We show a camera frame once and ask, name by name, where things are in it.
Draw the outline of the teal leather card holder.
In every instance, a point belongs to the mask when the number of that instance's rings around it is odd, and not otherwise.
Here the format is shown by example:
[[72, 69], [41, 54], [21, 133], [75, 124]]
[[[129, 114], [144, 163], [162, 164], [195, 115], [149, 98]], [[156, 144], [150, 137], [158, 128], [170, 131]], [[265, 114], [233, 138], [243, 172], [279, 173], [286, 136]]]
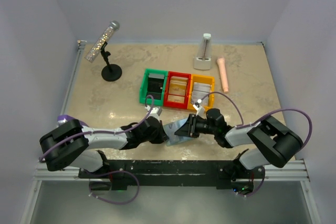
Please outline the teal leather card holder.
[[183, 125], [185, 124], [187, 119], [180, 119], [175, 122], [171, 122], [169, 124], [166, 124], [163, 126], [163, 130], [168, 136], [168, 139], [165, 141], [166, 146], [173, 146], [177, 144], [181, 144], [187, 141], [192, 140], [192, 137], [186, 137], [186, 136], [178, 136], [175, 135], [175, 132]]

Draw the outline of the white VIP credit card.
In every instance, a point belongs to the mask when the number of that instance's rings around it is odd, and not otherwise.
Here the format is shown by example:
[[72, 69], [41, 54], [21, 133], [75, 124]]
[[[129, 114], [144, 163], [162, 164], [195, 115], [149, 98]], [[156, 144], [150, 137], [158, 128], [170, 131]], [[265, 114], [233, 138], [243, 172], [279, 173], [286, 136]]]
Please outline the white VIP credit card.
[[180, 128], [179, 122], [172, 122], [163, 126], [166, 135], [175, 135], [175, 132]]

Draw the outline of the gold credit card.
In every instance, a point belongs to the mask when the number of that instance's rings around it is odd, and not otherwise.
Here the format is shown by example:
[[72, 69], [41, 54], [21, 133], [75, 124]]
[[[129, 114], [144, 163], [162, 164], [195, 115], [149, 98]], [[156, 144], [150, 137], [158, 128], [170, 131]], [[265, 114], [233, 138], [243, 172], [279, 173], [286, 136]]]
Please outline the gold credit card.
[[173, 95], [173, 94], [169, 94], [167, 96], [167, 102], [184, 103], [184, 100], [185, 96]]

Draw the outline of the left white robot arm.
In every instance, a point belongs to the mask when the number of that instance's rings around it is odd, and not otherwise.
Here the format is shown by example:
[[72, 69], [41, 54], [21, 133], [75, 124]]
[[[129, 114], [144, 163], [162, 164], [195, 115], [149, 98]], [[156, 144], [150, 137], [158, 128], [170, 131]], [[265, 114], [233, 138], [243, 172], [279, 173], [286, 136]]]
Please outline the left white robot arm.
[[144, 142], [162, 144], [168, 139], [162, 121], [153, 116], [113, 130], [91, 128], [73, 119], [40, 138], [43, 154], [39, 161], [46, 163], [50, 172], [74, 166], [103, 178], [109, 165], [98, 150], [130, 150]]

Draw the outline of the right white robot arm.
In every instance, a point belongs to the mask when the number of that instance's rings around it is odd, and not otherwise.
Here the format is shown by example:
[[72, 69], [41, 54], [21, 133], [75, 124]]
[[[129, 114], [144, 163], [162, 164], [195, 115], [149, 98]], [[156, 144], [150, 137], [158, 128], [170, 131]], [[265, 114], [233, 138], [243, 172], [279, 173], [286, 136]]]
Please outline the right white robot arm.
[[254, 125], [230, 126], [219, 109], [209, 109], [206, 118], [190, 114], [184, 124], [175, 130], [179, 137], [197, 138], [210, 134], [223, 148], [254, 144], [235, 159], [234, 172], [245, 178], [259, 166], [271, 164], [282, 168], [303, 147], [302, 139], [271, 115]]

